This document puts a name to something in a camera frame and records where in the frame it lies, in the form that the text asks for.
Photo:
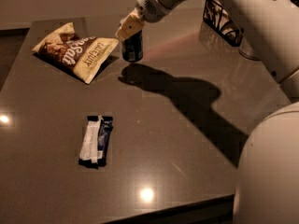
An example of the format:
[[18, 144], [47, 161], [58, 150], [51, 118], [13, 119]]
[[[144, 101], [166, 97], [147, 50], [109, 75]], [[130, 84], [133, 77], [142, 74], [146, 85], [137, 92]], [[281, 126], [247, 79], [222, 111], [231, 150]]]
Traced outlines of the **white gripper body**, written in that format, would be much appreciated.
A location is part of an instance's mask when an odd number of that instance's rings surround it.
[[135, 7], [145, 21], [154, 23], [168, 15], [172, 6], [172, 0], [136, 0]]

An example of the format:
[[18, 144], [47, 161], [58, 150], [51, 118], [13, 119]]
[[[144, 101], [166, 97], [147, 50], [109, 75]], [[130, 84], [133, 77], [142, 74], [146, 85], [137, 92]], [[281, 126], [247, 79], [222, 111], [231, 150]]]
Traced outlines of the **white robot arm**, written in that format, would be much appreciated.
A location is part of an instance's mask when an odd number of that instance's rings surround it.
[[[125, 40], [145, 22], [157, 22], [186, 0], [136, 0], [135, 10], [117, 32]], [[231, 79], [250, 87], [252, 99], [274, 110], [249, 135], [228, 127], [204, 110], [197, 116], [204, 134], [237, 167], [234, 224], [299, 224], [299, 114], [290, 99], [298, 94], [297, 8], [290, 0], [216, 0], [250, 45], [260, 66], [236, 63]]]

